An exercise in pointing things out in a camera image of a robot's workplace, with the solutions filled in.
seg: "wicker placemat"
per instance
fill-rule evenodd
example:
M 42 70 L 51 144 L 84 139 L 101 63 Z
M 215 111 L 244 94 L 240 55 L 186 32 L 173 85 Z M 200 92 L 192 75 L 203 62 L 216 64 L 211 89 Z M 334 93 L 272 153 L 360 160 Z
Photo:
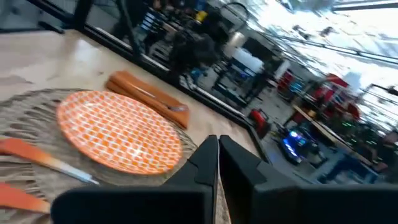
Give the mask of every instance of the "wicker placemat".
M 114 185 L 160 185 L 187 161 L 197 146 L 185 132 L 174 126 L 183 145 L 183 157 L 174 170 L 162 175 L 131 175 L 92 161 L 73 147 L 58 128 L 55 108 L 67 95 L 79 89 L 46 89 L 13 96 L 0 103 L 0 137 L 20 138 L 50 153 L 57 159 Z M 54 170 L 31 164 L 14 156 L 0 155 L 0 181 L 52 202 L 62 192 L 84 185 L 79 180 Z M 0 211 L 6 223 L 50 223 L 48 215 L 6 209 Z M 217 223 L 229 223 L 221 182 L 218 186 Z

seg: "orange patterned plate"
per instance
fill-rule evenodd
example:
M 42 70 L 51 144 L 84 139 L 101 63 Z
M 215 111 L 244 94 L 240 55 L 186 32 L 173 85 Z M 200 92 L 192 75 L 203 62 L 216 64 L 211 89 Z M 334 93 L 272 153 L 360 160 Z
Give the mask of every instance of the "orange patterned plate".
M 107 91 L 69 95 L 57 108 L 66 137 L 84 154 L 132 174 L 160 174 L 182 156 L 174 128 L 160 114 Z

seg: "ceiling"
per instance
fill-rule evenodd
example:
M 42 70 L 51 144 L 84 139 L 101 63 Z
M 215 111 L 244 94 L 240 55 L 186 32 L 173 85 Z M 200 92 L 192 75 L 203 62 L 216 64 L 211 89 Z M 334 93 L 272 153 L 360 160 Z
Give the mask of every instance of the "ceiling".
M 235 1 L 248 8 L 250 28 L 316 75 L 356 72 L 361 74 L 361 86 L 398 84 L 394 78 L 398 69 L 398 29 L 394 28 L 398 8 L 333 12 L 336 6 L 376 1 Z

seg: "woven placemat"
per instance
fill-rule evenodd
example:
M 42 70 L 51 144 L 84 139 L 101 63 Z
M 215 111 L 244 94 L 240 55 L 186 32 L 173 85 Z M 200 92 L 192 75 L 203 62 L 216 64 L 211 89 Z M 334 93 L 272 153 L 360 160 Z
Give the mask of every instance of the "woven placemat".
M 55 117 L 57 105 L 71 93 L 80 89 L 45 89 L 16 95 L 0 103 L 0 137 L 20 138 L 35 144 L 57 159 L 81 169 L 96 179 L 109 184 L 160 185 L 170 178 L 192 155 L 197 146 L 179 127 L 172 124 L 183 147 L 183 156 L 176 167 L 162 175 L 131 175 L 103 166 L 84 156 L 64 137 Z M 14 156 L 0 155 L 0 181 L 25 190 L 28 194 L 48 202 L 62 192 L 84 183 L 57 171 L 31 164 Z M 6 223 L 50 223 L 48 215 L 22 210 L 0 211 Z M 218 185 L 216 223 L 229 223 L 228 209 L 221 181 Z

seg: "orange plate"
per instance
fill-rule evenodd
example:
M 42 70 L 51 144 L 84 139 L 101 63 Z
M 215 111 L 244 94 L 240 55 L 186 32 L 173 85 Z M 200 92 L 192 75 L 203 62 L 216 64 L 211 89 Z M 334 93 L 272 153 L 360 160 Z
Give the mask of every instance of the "orange plate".
M 107 91 L 69 95 L 57 108 L 66 137 L 84 154 L 132 174 L 173 168 L 182 147 L 169 122 L 146 105 Z

